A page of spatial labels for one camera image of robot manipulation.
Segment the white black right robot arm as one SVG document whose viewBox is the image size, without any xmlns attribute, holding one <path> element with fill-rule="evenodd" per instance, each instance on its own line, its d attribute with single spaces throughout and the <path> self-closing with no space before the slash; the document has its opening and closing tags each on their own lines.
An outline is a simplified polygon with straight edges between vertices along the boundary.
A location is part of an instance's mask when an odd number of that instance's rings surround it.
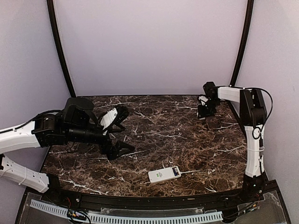
<svg viewBox="0 0 299 224">
<path fill-rule="evenodd" d="M 270 113 L 263 94 L 267 91 L 257 87 L 216 86 L 214 82 L 205 83 L 203 90 L 205 93 L 198 96 L 199 119 L 214 116 L 222 100 L 239 104 L 239 119 L 247 140 L 247 165 L 238 198 L 247 203 L 260 196 L 265 187 L 264 127 Z"/>
</svg>

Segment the white remote control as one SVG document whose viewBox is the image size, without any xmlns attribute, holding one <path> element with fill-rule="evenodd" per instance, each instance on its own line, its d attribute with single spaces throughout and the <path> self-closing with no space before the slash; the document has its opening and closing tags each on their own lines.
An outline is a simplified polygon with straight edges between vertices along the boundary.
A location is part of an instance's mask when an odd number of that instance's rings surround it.
<svg viewBox="0 0 299 224">
<path fill-rule="evenodd" d="M 178 169 L 178 173 L 179 173 L 178 176 L 174 176 L 174 173 L 172 170 L 172 168 L 174 168 L 174 167 L 176 167 Z M 149 171 L 148 172 L 149 181 L 151 183 L 157 183 L 157 182 L 164 182 L 164 181 L 179 178 L 181 176 L 181 172 L 180 172 L 178 166 L 174 166 L 174 167 L 167 167 L 167 168 L 163 168 L 163 169 Z"/>
</svg>

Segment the blue AAA battery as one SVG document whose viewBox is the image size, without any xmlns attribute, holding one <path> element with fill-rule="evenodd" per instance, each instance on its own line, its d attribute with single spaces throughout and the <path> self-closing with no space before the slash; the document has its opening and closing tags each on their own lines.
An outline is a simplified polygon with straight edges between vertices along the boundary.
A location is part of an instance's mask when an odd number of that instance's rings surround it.
<svg viewBox="0 0 299 224">
<path fill-rule="evenodd" d="M 178 176 L 179 175 L 178 169 L 176 167 L 172 168 L 172 170 L 173 170 L 174 176 Z"/>
</svg>

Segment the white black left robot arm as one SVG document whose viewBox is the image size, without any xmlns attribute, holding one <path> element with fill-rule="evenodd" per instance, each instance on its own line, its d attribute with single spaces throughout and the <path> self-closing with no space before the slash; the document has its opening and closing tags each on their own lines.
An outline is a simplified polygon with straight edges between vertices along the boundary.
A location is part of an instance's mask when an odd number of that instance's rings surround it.
<svg viewBox="0 0 299 224">
<path fill-rule="evenodd" d="M 86 98 L 69 98 L 62 110 L 42 112 L 31 120 L 0 132 L 0 175 L 11 181 L 47 193 L 55 203 L 63 203 L 66 193 L 60 189 L 59 178 L 24 167 L 5 154 L 25 148 L 44 148 L 73 143 L 98 145 L 100 153 L 115 160 L 135 150 L 122 141 L 113 143 L 110 134 L 121 133 L 121 124 L 129 115 L 128 108 L 117 105 L 99 117 L 94 104 Z"/>
</svg>

